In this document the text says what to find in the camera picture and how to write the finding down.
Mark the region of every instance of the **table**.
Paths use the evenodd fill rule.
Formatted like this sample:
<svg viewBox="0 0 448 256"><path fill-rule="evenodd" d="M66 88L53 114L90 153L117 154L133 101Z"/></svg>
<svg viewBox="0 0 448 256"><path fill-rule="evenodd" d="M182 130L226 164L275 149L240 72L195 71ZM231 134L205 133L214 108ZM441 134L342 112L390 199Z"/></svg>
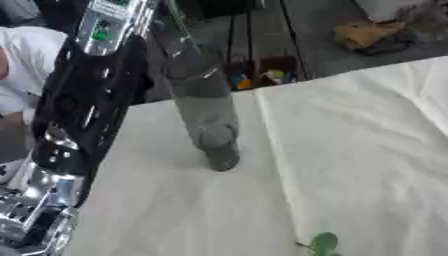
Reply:
<svg viewBox="0 0 448 256"><path fill-rule="evenodd" d="M235 95L243 160L205 168L172 102L130 110L67 255L445 255L448 57Z"/></svg>

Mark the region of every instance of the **clear plastic bottle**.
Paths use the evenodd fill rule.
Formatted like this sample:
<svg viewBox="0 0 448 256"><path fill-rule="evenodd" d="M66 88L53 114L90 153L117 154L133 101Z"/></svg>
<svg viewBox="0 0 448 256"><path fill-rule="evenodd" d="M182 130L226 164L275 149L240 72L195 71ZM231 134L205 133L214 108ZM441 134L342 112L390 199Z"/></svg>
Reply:
<svg viewBox="0 0 448 256"><path fill-rule="evenodd" d="M164 74L190 137L212 169L230 170L240 159L238 119L220 59L185 38L174 48Z"/></svg>

